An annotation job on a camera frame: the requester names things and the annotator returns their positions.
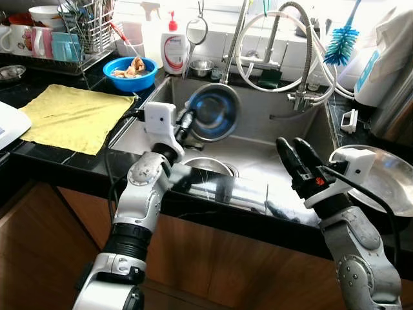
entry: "blue bowl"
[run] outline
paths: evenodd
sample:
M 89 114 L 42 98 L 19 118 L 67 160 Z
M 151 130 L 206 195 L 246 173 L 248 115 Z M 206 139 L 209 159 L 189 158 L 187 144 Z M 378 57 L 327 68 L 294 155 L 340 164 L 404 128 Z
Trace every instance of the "blue bowl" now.
M 132 77 L 132 78 L 126 78 L 126 77 L 115 77 L 112 75 L 112 72 L 114 70 L 126 70 L 129 66 L 132 60 L 135 57 L 122 57 L 118 58 L 115 60 L 112 60 L 108 62 L 104 67 L 103 67 L 103 73 L 105 76 L 107 76 L 109 79 L 112 80 L 114 83 L 115 87 L 119 90 L 122 90 L 123 92 L 139 92 L 140 90 L 146 89 L 152 84 L 154 84 L 155 81 L 155 75 L 157 72 L 157 64 L 155 61 L 149 59 L 149 58 L 143 58 L 143 63 L 145 64 L 145 69 L 150 71 L 150 73 L 144 75 L 144 76 L 139 76 L 139 77 Z

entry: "black countertop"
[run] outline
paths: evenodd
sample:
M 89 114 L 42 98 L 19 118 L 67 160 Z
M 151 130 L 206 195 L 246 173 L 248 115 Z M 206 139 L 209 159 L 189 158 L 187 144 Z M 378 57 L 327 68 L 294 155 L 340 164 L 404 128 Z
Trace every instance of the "black countertop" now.
M 86 78 L 92 90 L 110 94 L 124 94 L 114 88 L 111 81 L 107 80 L 102 73 L 104 64 L 111 57 L 114 56 L 109 56 L 109 58 L 88 70 Z M 138 93 L 139 99 L 132 108 L 139 107 L 150 93 L 162 83 L 164 78 L 165 71 L 160 70 L 155 84 Z M 50 84 L 62 84 L 86 89 L 86 83 L 81 76 L 71 77 L 29 69 L 21 82 L 0 88 L 0 101 L 16 108 L 23 107 L 42 93 Z M 330 115 L 336 131 L 338 145 L 373 145 L 389 150 L 413 163 L 412 149 L 385 143 L 368 135 L 368 130 L 363 128 L 365 120 L 368 118 L 368 111 L 365 113 L 365 118 L 361 113 L 361 122 L 358 124 L 355 134 L 350 135 L 340 131 L 341 115 L 348 112 L 353 105 L 353 103 L 349 103 L 339 96 L 333 96 L 329 100 Z M 123 123 L 119 124 L 115 131 L 119 130 L 122 125 Z M 139 155 L 109 150 L 108 157 L 114 176 L 120 177 L 138 160 Z M 313 212 L 303 212 L 297 214 L 294 218 L 289 218 L 286 216 L 287 210 L 278 209 L 273 212 L 273 215 L 268 216 L 234 207 L 228 204 L 226 199 L 222 199 L 221 202 L 216 199 L 214 201 L 200 199 L 187 193 L 187 189 L 191 184 L 201 182 L 199 178 L 194 177 L 195 173 L 191 173 L 191 168 L 175 165 L 174 170 L 177 175 L 187 176 L 176 181 L 172 190 L 167 192 L 162 202 L 162 213 L 331 259 L 324 238 L 317 226 L 317 216 Z M 224 188 L 234 185 L 234 178 L 232 177 L 213 172 L 203 172 L 209 182 L 219 183 Z M 0 205 L 7 201 L 29 178 L 103 198 L 106 198 L 109 189 L 102 150 L 96 156 L 89 156 L 67 149 L 21 140 L 13 142 L 5 150 L 0 151 L 0 178 L 2 179 Z M 244 185 L 246 186 L 251 184 L 248 180 L 240 181 L 245 182 Z M 401 233 L 402 257 L 399 267 L 402 277 L 411 280 L 413 280 L 413 271 L 408 263 L 413 258 L 412 231 L 413 227 L 410 223 L 408 229 Z M 390 254 L 392 252 L 392 247 L 389 246 L 391 238 L 389 236 L 383 236 L 383 238 L 385 244 L 387 244 L 387 253 Z

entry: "pink cup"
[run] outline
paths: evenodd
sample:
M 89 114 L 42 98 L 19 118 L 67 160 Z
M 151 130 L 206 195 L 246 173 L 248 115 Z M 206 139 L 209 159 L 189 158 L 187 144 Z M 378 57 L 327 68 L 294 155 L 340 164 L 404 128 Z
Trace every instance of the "pink cup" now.
M 52 53 L 52 31 L 47 27 L 33 27 L 32 48 L 33 56 L 38 58 L 53 58 Z

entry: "dish drying rack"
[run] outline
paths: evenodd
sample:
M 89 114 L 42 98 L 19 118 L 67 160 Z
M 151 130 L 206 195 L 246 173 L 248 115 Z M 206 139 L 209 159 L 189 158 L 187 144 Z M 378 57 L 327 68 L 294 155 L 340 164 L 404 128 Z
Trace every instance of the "dish drying rack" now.
M 76 10 L 74 10 L 74 3 L 81 3 L 81 5 L 76 6 Z M 2 56 L 5 57 L 5 61 L 19 63 L 28 68 L 70 76 L 84 74 L 91 66 L 115 50 L 112 27 L 110 26 L 114 3 L 115 0 L 72 0 L 72 2 L 58 0 L 59 15 L 62 17 L 66 31 L 70 34 L 76 34 L 81 45 L 82 52 L 81 55 L 77 55 L 77 62 L 13 54 L 2 54 Z M 80 14 L 86 14 L 88 20 L 80 21 Z

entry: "sink basin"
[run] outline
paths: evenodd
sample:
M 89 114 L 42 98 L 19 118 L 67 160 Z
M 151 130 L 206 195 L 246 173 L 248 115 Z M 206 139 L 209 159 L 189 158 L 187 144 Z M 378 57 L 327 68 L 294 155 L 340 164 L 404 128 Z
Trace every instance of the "sink basin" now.
M 207 82 L 180 77 L 168 77 L 147 99 L 172 103 L 177 111 L 199 87 Z M 259 203 L 273 197 L 276 205 L 288 203 L 304 209 L 302 202 L 291 189 L 291 177 L 279 159 L 275 140 L 279 136 L 291 140 L 300 137 L 307 140 L 327 161 L 335 149 L 333 131 L 329 123 L 327 107 L 320 105 L 298 112 L 292 109 L 285 93 L 260 92 L 246 87 L 233 87 L 241 99 L 241 117 L 236 130 L 229 137 L 204 143 L 189 137 L 183 162 L 196 157 L 215 158 L 228 165 L 236 176 L 250 180 L 251 186 L 261 187 L 264 197 Z M 144 123 L 134 120 L 115 137 L 113 149 L 136 154 L 149 150 Z

